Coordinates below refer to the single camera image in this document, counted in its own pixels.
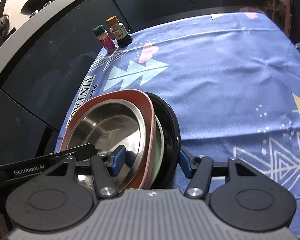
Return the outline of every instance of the red label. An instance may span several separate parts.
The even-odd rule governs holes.
[[[100,42],[106,49],[115,48],[115,44],[113,43],[113,41],[109,35],[106,38],[104,38],[103,40],[100,40]]]

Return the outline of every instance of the stainless steel bowl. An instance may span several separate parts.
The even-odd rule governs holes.
[[[86,143],[106,154],[120,144],[126,147],[126,164],[113,178],[121,191],[133,179],[146,153],[146,127],[140,110],[123,99],[109,99],[90,108],[75,124],[67,149]]]

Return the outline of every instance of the light green plate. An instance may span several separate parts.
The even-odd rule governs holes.
[[[152,172],[151,172],[151,183],[150,185],[153,184],[155,178],[158,175],[161,163],[162,163],[162,158],[163,158],[163,150],[164,150],[164,138],[163,138],[163,131],[161,124],[159,122],[159,119],[157,116],[155,117],[157,127],[156,127],[156,135],[155,135],[155,152],[154,152],[154,162],[153,162],[153,167],[152,167]]]

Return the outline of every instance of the blue tablecloth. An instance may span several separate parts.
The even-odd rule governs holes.
[[[225,162],[237,156],[297,199],[290,229],[300,235],[300,54],[265,15],[194,17],[134,33],[111,56],[102,50],[74,99],[120,89],[148,91],[175,111],[181,145]],[[189,181],[178,166],[173,186]],[[214,179],[212,189],[224,183]]]

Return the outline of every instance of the spice bottle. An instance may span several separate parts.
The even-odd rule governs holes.
[[[119,20],[116,16],[112,16],[106,20],[110,26],[110,32],[113,34],[114,38],[118,42],[118,46],[123,48],[128,46],[132,42],[132,37],[128,34],[126,28],[122,23],[119,23]]]
[[[98,25],[92,31],[96,35],[102,46],[105,47],[108,53],[111,54],[116,50],[116,45],[113,43],[111,37],[102,25]]]

